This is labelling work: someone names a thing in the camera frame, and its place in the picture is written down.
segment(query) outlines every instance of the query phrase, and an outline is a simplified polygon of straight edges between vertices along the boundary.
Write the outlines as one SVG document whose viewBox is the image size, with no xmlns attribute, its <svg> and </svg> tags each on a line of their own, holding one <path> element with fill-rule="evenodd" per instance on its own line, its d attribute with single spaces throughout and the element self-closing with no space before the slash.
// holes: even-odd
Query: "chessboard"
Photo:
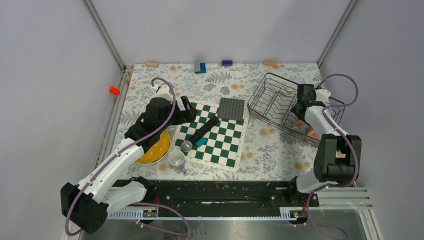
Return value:
<svg viewBox="0 0 424 240">
<path fill-rule="evenodd" d="M 210 118 L 217 115 L 219 105 L 209 102 L 190 101 L 197 111 L 194 122 L 179 125 L 170 143 L 169 149 L 180 151 L 181 144 L 188 140 L 196 130 L 200 129 Z M 219 122 L 203 137 L 206 143 L 198 147 L 193 145 L 185 152 L 186 160 L 229 171 L 237 171 L 242 157 L 242 148 L 248 126 L 249 112 L 244 110 L 243 120 L 220 118 Z"/>
</svg>

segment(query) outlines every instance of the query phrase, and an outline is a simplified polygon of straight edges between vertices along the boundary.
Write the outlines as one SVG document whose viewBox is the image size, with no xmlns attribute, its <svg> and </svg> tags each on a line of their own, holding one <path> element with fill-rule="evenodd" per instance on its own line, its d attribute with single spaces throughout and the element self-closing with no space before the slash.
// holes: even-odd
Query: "table surface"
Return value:
<svg viewBox="0 0 424 240">
<path fill-rule="evenodd" d="M 262 77 L 268 73 L 297 83 L 317 84 L 322 78 L 316 63 L 279 64 L 206 64 L 206 73 L 195 74 L 193 64 L 159 64 L 158 68 L 136 64 L 125 97 L 113 148 L 142 112 L 154 93 L 150 81 L 161 77 L 174 86 L 176 96 L 188 96 L 219 104 L 220 98 L 249 100 Z M 171 138 L 175 126 L 168 128 Z M 120 179 L 143 176 L 151 180 L 256 180 L 286 181 L 311 170 L 317 148 L 290 136 L 254 117 L 250 117 L 239 169 L 235 172 L 188 161 L 187 174 L 168 164 L 168 154 L 152 164 L 133 163 Z"/>
</svg>

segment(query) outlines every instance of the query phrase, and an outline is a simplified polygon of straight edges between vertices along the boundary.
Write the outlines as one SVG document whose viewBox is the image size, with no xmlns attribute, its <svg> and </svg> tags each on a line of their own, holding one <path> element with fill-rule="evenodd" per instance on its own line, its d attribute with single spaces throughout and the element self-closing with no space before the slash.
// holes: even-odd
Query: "gray wall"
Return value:
<svg viewBox="0 0 424 240">
<path fill-rule="evenodd" d="M 317 62 L 349 0 L 93 0 L 126 64 Z"/>
<path fill-rule="evenodd" d="M 81 1 L 1 1 L 0 23 L 0 239 L 61 239 L 120 70 Z"/>
<path fill-rule="evenodd" d="M 424 1 L 359 1 L 321 68 L 359 85 L 342 126 L 362 138 L 358 182 L 370 193 L 385 240 L 422 239 Z M 350 101 L 353 86 L 328 80 Z"/>
</svg>

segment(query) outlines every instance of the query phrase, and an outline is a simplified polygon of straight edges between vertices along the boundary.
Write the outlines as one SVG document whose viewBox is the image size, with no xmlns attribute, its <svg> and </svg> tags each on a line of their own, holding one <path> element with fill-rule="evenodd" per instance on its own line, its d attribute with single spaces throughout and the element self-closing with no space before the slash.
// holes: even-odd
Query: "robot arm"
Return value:
<svg viewBox="0 0 424 240">
<path fill-rule="evenodd" d="M 157 133 L 151 135 L 170 115 L 173 99 L 168 92 L 168 86 L 153 86 L 153 88 L 156 90 L 157 97 L 150 100 L 145 112 L 140 115 L 134 125 L 129 127 L 116 149 L 78 184 L 72 185 L 68 182 L 60 190 L 62 214 L 65 217 L 68 215 L 72 202 L 80 194 L 70 214 L 70 220 L 89 234 L 97 231 L 109 214 L 139 202 L 145 197 L 146 187 L 138 181 L 132 181 L 126 186 L 110 191 L 119 176 L 160 139 L 161 133 L 168 126 L 191 123 L 196 119 L 197 109 L 190 104 L 187 96 L 182 96 L 185 110 L 180 111 L 176 105 L 170 121 Z M 148 135 L 151 136 L 134 144 Z"/>
<path fill-rule="evenodd" d="M 335 128 L 347 136 L 356 153 L 358 164 L 360 161 L 361 138 L 344 131 L 331 118 L 330 111 L 324 110 L 326 106 L 324 102 L 328 102 L 329 93 L 327 90 L 315 89 L 313 84 L 297 86 L 297 103 L 291 111 L 300 120 L 313 127 L 320 138 L 313 170 L 296 179 L 297 191 L 301 193 L 310 193 L 322 185 L 348 182 L 354 177 L 353 155 L 346 141 Z"/>
</svg>

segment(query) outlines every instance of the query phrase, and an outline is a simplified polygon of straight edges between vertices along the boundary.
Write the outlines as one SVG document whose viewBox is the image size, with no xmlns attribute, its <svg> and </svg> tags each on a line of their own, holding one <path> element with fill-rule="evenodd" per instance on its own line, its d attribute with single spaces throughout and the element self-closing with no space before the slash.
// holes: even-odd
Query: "dish rack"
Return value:
<svg viewBox="0 0 424 240">
<path fill-rule="evenodd" d="M 290 110 L 297 103 L 297 86 L 298 83 L 292 80 L 268 72 L 247 102 L 247 109 L 252 117 L 317 147 L 319 141 L 307 136 L 310 128 L 308 124 L 293 124 L 297 118 Z M 329 97 L 328 100 L 326 105 L 344 104 L 333 97 Z M 345 107 L 333 107 L 329 111 L 331 117 L 339 124 Z"/>
</svg>

